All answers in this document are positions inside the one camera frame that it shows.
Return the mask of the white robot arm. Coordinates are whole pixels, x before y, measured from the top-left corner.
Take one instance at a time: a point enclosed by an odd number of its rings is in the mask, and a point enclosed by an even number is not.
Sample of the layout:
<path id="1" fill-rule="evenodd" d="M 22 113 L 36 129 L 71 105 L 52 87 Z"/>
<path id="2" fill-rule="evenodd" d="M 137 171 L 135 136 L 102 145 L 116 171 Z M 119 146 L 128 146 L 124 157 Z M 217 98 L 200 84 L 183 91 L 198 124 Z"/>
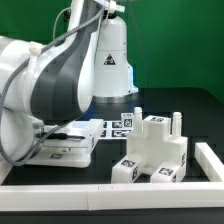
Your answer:
<path id="1" fill-rule="evenodd" d="M 137 92 L 114 15 L 124 10 L 115 0 L 72 0 L 67 32 L 49 44 L 0 36 L 0 160 L 32 157 L 45 139 L 34 139 L 34 118 L 58 130 L 94 98 Z"/>

